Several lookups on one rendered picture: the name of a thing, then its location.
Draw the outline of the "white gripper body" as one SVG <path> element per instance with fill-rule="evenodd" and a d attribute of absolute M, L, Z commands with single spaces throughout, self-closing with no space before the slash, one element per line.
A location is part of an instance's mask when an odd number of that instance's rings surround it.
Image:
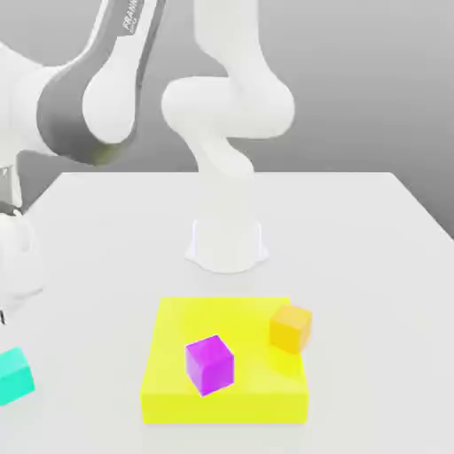
<path fill-rule="evenodd" d="M 0 214 L 0 326 L 43 289 L 38 241 L 29 220 L 21 213 Z"/>

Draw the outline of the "small teal cube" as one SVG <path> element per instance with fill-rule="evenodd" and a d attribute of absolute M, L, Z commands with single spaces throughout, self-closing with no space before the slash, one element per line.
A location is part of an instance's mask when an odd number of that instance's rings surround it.
<path fill-rule="evenodd" d="M 21 348 L 11 348 L 0 354 L 0 406 L 11 403 L 35 391 L 35 381 L 29 362 Z"/>

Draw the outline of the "small purple cube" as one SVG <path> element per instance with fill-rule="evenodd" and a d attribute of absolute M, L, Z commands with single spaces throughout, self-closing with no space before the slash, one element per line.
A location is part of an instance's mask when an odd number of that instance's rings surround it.
<path fill-rule="evenodd" d="M 235 380 L 235 356 L 218 334 L 185 346 L 185 369 L 201 396 L 230 386 Z"/>

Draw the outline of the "small orange cube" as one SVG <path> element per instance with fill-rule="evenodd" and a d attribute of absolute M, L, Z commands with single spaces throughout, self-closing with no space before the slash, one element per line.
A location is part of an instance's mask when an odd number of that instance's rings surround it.
<path fill-rule="evenodd" d="M 282 305 L 270 319 L 270 344 L 290 354 L 300 354 L 312 326 L 312 312 L 292 304 Z"/>

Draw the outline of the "large yellow box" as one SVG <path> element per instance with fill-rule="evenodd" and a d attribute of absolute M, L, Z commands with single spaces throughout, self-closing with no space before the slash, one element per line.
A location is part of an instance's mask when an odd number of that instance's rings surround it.
<path fill-rule="evenodd" d="M 160 301 L 141 388 L 146 424 L 302 424 L 309 391 L 301 353 L 270 344 L 278 297 L 175 297 Z M 235 356 L 235 380 L 201 396 L 185 346 L 218 334 Z"/>

